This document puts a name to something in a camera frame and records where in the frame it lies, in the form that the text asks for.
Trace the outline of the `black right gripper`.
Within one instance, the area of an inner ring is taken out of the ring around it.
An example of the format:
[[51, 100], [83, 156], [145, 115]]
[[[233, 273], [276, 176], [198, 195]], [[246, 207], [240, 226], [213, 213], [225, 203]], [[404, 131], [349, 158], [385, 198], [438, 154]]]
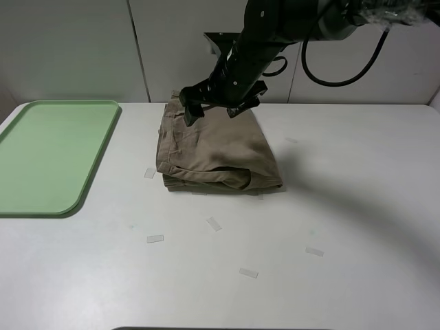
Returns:
[[192, 126], [204, 117], [201, 104], [228, 107], [229, 118], [260, 105], [258, 98], [246, 97], [268, 66], [268, 61], [248, 54], [233, 45], [221, 55], [210, 76], [196, 85], [181, 90], [179, 99], [185, 108], [184, 122]]

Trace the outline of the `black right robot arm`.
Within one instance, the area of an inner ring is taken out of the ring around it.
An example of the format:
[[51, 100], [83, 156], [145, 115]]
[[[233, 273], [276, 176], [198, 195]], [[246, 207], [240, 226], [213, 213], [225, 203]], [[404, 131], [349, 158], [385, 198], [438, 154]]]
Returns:
[[[286, 66], [267, 72], [274, 61], [286, 61], [281, 52], [302, 43], [300, 58], [307, 77], [325, 87], [344, 87], [361, 79], [373, 66], [393, 25], [439, 23], [438, 1], [248, 1], [239, 33], [205, 33], [217, 63], [210, 76], [179, 94], [184, 122], [192, 126], [213, 107], [225, 108], [230, 118], [260, 104], [267, 91], [262, 77], [281, 74]], [[340, 82], [317, 78], [307, 64], [307, 46], [313, 41], [342, 41], [366, 24], [384, 28], [365, 67]]]

